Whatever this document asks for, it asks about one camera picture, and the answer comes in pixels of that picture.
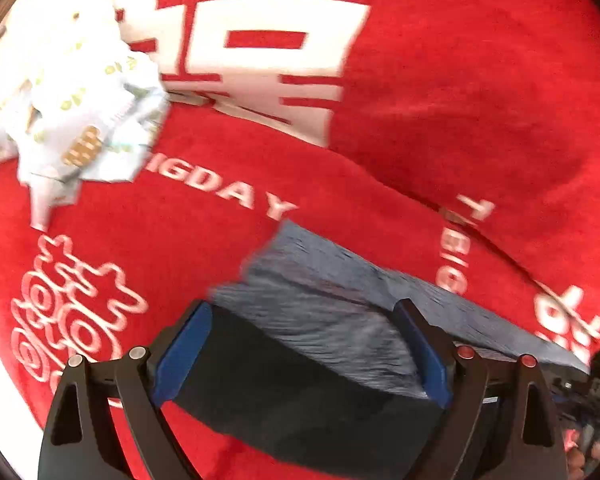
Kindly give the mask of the right hand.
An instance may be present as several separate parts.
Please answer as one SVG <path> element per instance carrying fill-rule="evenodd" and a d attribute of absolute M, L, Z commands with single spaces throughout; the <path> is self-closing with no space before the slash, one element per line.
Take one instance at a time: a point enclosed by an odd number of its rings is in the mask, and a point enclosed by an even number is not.
<path fill-rule="evenodd" d="M 585 479 L 600 464 L 600 431 L 592 425 L 565 429 L 562 442 L 569 479 Z"/>

